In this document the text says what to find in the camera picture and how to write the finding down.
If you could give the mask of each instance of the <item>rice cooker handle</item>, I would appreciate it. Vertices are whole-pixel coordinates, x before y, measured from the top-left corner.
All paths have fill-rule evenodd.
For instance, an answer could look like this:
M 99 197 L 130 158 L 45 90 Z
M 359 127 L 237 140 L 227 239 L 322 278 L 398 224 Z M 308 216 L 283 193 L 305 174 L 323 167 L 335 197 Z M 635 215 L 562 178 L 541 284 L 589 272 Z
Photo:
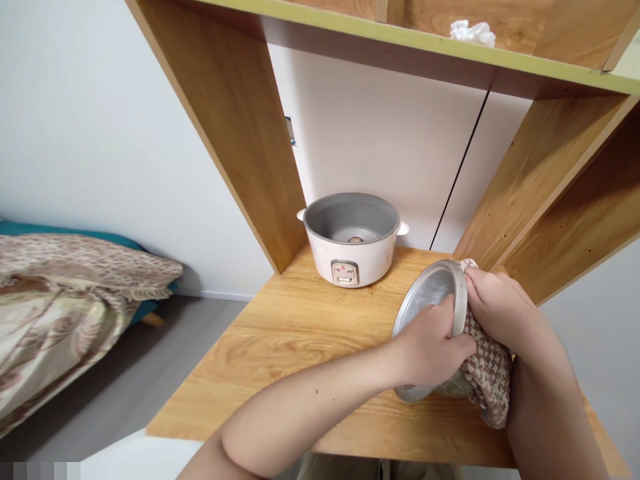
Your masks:
M 396 235 L 406 235 L 408 233 L 409 233 L 409 226 L 403 221 L 401 221 Z

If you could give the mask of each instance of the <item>person's left hand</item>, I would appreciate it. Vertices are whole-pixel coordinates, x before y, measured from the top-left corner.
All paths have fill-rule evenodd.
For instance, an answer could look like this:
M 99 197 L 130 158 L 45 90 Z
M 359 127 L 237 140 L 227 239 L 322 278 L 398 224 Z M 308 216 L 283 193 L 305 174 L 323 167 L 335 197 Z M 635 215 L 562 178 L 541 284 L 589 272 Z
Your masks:
M 439 305 L 429 305 L 387 342 L 387 358 L 395 387 L 435 387 L 450 379 L 462 362 L 475 353 L 475 342 L 463 333 L 451 338 L 453 295 Z

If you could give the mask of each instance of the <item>patterned blanket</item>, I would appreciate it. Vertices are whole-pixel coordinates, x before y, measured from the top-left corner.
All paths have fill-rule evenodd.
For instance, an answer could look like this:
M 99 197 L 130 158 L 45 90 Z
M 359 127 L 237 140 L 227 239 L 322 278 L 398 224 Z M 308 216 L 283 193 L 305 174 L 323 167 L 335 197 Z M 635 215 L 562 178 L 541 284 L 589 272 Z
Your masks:
M 0 438 L 104 357 L 182 270 L 83 235 L 0 235 Z

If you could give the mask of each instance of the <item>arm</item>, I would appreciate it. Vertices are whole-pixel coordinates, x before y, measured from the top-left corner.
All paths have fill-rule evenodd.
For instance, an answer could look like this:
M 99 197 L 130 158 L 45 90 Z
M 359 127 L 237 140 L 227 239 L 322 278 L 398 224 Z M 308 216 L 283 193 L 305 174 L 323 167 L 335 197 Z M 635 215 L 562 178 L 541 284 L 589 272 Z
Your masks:
M 230 416 L 179 480 L 275 476 L 383 390 L 442 383 L 475 351 L 470 336 L 449 338 L 452 322 L 453 298 L 448 297 L 378 347 L 278 380 Z
M 608 479 L 562 342 L 518 282 L 467 269 L 471 310 L 517 355 L 507 434 L 524 479 Z

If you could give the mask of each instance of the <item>gray floor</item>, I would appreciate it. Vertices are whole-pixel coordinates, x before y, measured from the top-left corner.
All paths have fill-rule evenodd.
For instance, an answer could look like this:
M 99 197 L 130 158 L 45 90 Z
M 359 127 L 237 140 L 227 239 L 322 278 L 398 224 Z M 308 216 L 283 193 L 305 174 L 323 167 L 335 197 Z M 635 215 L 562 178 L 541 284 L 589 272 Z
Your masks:
M 146 427 L 245 305 L 163 301 L 166 325 L 129 328 L 105 358 L 0 440 L 0 461 L 80 461 Z

